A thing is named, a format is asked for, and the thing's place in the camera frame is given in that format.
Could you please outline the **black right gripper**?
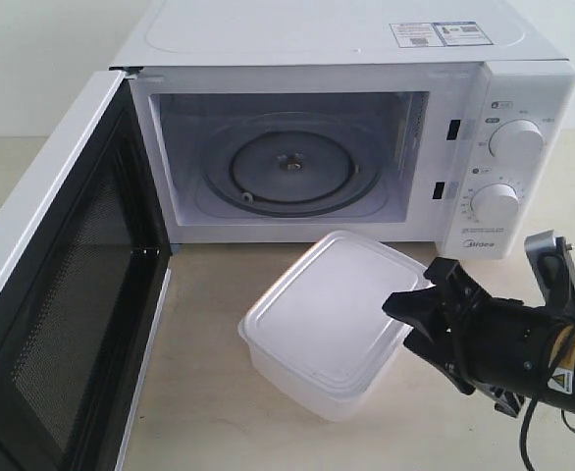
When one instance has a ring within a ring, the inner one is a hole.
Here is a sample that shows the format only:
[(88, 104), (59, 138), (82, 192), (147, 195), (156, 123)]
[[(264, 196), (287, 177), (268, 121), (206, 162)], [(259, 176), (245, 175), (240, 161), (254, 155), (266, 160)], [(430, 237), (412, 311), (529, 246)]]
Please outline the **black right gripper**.
[(549, 366), (553, 344), (575, 317), (547, 306), (489, 298), (455, 259), (437, 257), (428, 288), (393, 292), (382, 309), (411, 326), (403, 345), (465, 395), (478, 391), (495, 410), (519, 415)]

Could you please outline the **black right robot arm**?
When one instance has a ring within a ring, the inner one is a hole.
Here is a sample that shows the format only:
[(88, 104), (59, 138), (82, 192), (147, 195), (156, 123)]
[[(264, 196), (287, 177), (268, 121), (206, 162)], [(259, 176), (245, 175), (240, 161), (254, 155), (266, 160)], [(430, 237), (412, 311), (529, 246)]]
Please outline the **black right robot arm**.
[(424, 273), (430, 287), (394, 292), (382, 309), (410, 326), (404, 346), (461, 393), (480, 391), (512, 417), (519, 397), (575, 414), (575, 295), (564, 261), (550, 263), (543, 306), (492, 296), (458, 261), (438, 257)]

